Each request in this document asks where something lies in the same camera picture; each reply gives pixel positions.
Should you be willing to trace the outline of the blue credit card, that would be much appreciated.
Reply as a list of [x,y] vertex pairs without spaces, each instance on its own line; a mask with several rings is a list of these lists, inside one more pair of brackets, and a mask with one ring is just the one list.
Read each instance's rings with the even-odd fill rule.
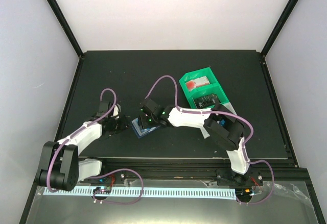
[[135,124],[134,125],[136,134],[138,137],[143,137],[151,132],[153,132],[154,130],[157,129],[157,127],[152,127],[152,128],[147,128],[147,129],[143,129],[139,124]]

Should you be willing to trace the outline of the blue card holder wallet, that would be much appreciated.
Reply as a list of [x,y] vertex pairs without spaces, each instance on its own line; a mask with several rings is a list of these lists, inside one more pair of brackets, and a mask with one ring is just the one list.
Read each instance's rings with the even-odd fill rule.
[[149,129],[142,129],[142,127],[138,125],[138,118],[135,118],[131,122],[131,125],[132,125],[132,129],[135,132],[137,138],[142,138],[160,128],[160,126],[156,126],[156,127],[152,127]]

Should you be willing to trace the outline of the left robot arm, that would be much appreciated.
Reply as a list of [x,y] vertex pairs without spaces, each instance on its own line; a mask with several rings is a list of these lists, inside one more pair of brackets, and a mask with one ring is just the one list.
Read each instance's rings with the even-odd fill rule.
[[71,191],[79,181],[93,177],[103,183],[110,171],[98,159],[79,159],[79,155],[98,139],[106,140],[128,128],[128,119],[119,104],[100,102],[98,112],[80,128],[58,141],[44,144],[35,182],[50,192]]

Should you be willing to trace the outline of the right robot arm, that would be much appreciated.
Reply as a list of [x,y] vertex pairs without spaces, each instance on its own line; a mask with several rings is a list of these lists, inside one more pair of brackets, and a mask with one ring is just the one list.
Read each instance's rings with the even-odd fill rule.
[[237,186],[245,186],[251,178],[250,160],[245,144],[245,119],[232,113],[221,103],[212,108],[186,109],[177,106],[160,106],[146,98],[140,104],[143,113],[137,125],[142,130],[154,127],[190,127],[200,129],[204,138],[210,137],[216,145],[226,150],[230,160],[231,174],[220,176],[224,181]]

